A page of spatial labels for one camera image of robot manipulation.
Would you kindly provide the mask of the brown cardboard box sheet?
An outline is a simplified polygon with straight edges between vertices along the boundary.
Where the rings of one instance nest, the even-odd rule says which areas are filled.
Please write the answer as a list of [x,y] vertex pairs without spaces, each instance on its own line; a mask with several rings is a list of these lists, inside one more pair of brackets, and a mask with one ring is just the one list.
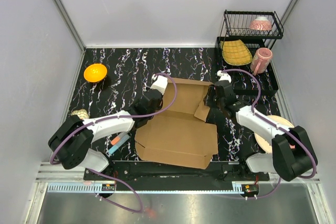
[[206,123],[203,99],[210,82],[175,78],[163,96],[166,111],[136,131],[135,149],[143,161],[206,169],[218,153],[217,126]]

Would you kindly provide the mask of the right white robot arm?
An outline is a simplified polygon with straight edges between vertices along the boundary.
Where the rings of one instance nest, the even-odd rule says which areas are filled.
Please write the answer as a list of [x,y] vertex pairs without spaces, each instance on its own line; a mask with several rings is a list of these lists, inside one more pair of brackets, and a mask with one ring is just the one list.
[[206,105],[218,108],[230,119],[253,131],[271,146],[271,153],[255,153],[238,167],[239,176],[250,180],[257,173],[276,173],[290,182],[297,177],[312,178],[317,172],[317,157],[307,131],[301,126],[288,127],[239,100],[231,83],[217,81],[208,88]]

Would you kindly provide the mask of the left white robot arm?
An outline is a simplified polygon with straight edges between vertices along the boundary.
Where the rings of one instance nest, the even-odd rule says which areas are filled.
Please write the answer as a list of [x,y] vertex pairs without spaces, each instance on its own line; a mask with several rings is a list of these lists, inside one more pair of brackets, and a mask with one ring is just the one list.
[[50,163],[61,164],[64,169],[77,166],[95,170],[103,180],[113,175],[113,167],[106,156],[91,149],[91,143],[109,135],[128,133],[147,124],[162,108],[163,94],[149,89],[127,110],[95,119],[82,120],[77,115],[67,118],[48,141],[52,150]]

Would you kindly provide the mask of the black marble table mat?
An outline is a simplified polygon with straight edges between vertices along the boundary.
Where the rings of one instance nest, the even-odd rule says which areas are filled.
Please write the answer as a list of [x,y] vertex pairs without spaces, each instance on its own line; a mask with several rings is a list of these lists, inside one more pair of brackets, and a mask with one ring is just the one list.
[[[108,69],[107,77],[97,84],[87,82],[83,71],[93,63]],[[87,49],[70,98],[67,113],[85,109],[91,118],[116,113],[142,96],[151,85],[154,73],[172,77],[214,82],[214,48],[93,48]],[[262,152],[254,133],[218,109],[211,109],[207,122],[217,127],[218,154],[213,161],[236,162]]]

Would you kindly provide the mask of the yellow woven plate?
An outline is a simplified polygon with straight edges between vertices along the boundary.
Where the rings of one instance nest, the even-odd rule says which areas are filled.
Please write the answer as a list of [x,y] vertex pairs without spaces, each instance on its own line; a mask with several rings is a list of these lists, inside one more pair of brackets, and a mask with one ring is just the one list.
[[243,66],[252,62],[252,55],[242,40],[221,41],[224,61],[232,66]]

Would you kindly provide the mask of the orange marker pen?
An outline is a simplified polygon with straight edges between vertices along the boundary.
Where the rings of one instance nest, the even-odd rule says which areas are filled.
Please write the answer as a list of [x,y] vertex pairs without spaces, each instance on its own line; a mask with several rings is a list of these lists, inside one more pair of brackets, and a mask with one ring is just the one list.
[[111,145],[114,146],[114,145],[117,145],[117,144],[120,144],[122,145],[126,140],[129,139],[129,135],[126,134],[126,135],[118,135],[116,136],[112,141],[111,141]]

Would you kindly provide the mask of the pink mug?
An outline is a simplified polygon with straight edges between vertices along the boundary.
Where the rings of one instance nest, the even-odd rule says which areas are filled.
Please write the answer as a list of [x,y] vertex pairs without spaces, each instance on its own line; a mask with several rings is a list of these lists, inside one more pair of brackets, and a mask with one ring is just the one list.
[[264,73],[273,58],[273,53],[268,48],[258,48],[250,64],[253,75]]

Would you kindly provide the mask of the blue marker pen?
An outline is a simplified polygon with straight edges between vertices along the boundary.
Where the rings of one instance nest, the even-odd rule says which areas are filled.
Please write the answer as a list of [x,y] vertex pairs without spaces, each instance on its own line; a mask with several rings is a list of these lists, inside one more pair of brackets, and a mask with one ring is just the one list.
[[116,152],[128,139],[130,138],[129,135],[125,135],[122,137],[116,144],[114,144],[109,150],[108,153],[112,155],[114,152]]

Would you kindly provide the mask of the orange bowl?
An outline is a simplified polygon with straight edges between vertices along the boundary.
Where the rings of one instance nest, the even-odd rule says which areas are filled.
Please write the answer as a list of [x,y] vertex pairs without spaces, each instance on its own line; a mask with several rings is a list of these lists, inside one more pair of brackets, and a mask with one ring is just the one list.
[[100,82],[107,76],[107,68],[100,63],[94,63],[89,65],[83,73],[83,77],[86,81],[91,83]]

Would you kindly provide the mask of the pink round plate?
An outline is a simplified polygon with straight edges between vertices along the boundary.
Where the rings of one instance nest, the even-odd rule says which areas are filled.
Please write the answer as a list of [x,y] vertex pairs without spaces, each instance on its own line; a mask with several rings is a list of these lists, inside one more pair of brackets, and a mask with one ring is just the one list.
[[[274,120],[277,123],[283,124],[285,126],[288,127],[294,127],[294,125],[288,121],[285,118],[282,118],[280,116],[277,115],[268,115],[268,118]],[[271,147],[271,143],[269,143],[267,140],[265,140],[264,138],[262,138],[261,136],[259,136],[258,134],[254,133],[255,135],[255,139],[256,142],[258,143],[258,145],[266,152],[266,153],[272,153],[272,147]]]

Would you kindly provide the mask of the small floral patterned bowl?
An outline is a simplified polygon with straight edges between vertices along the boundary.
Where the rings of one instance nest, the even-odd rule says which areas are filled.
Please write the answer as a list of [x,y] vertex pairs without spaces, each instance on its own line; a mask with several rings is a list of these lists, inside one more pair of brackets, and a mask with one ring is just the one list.
[[89,114],[85,109],[74,110],[72,111],[71,115],[77,115],[79,119],[89,119]]

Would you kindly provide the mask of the pink patterned bowl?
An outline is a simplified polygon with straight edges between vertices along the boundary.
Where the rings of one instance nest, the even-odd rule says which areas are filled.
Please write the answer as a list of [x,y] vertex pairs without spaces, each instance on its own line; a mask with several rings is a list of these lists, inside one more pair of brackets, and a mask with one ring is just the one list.
[[270,31],[272,30],[272,23],[265,16],[257,16],[251,21],[249,28],[258,31]]

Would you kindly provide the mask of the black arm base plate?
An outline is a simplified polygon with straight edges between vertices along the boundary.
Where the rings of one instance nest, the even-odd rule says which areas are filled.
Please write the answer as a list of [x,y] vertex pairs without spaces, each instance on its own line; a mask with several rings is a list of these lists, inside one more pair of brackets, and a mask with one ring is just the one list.
[[206,169],[114,161],[102,173],[128,183],[136,191],[219,191],[231,190],[233,182],[270,181],[266,173],[252,173],[245,165],[218,161],[210,162]]

